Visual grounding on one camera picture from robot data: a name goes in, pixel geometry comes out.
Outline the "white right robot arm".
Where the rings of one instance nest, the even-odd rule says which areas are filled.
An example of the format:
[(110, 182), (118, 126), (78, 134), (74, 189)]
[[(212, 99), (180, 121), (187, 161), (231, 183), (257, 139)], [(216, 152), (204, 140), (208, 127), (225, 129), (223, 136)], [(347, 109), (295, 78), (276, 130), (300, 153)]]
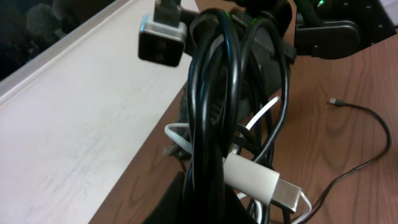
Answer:
[(298, 56), (336, 60), (397, 33), (380, 1), (236, 1), (231, 10), (249, 59), (248, 70), (262, 95), (282, 86), (279, 52), (287, 65)]

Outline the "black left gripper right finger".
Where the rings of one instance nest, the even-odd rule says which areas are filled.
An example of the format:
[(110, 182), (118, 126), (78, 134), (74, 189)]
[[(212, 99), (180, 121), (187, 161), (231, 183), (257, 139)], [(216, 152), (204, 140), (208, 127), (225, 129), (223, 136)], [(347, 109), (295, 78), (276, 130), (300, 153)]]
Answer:
[(234, 190), (227, 185), (225, 186), (225, 209), (222, 224), (257, 224), (255, 219), (249, 216)]

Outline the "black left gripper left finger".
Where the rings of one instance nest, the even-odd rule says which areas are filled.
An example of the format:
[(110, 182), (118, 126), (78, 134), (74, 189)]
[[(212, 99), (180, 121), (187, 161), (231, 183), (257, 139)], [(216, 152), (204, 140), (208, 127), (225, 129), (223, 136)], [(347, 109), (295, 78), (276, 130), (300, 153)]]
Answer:
[(179, 172), (169, 185), (155, 209), (143, 224), (180, 224), (183, 222), (182, 191), (185, 174)]

